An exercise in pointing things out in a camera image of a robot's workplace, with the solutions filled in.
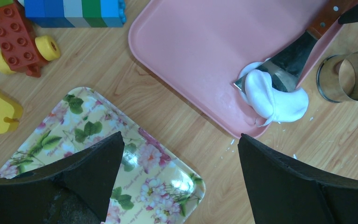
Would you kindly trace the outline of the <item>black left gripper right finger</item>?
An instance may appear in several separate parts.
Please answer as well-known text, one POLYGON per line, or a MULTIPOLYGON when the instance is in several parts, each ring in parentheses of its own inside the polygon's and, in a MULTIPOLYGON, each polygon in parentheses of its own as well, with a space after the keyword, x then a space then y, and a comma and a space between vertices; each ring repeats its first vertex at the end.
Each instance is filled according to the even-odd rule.
POLYGON ((238 151, 257 224, 358 224, 358 180, 310 166, 246 134, 238 151))

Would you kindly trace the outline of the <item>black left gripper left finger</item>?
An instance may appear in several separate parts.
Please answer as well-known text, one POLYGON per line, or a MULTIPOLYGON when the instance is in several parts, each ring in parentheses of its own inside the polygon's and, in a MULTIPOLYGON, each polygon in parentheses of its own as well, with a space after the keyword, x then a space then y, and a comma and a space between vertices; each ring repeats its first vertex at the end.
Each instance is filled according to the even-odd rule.
POLYGON ((0 178, 0 224, 99 224, 124 153, 120 132, 41 168, 0 178))

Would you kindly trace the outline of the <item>white dough ball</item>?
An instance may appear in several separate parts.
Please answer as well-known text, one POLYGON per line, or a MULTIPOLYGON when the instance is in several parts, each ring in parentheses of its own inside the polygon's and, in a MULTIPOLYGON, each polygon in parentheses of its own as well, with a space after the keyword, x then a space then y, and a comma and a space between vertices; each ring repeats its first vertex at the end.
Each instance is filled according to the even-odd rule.
POLYGON ((293 92, 278 91, 272 87, 272 78, 269 73, 258 70, 261 62, 254 62, 244 67, 239 78, 244 78, 240 91, 243 100, 255 112, 265 119, 257 118, 257 127, 267 126, 272 122, 294 122, 301 119, 309 106, 309 97, 303 88, 293 92))

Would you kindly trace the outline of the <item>metal dough scraper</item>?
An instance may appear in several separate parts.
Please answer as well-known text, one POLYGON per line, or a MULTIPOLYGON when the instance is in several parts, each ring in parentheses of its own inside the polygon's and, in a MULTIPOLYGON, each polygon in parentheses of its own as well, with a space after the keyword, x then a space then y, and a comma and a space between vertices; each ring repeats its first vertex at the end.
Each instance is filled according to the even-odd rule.
POLYGON ((293 92, 316 43, 342 14, 356 4, 358 0, 327 1, 301 36, 256 69, 269 74, 275 90, 293 92))

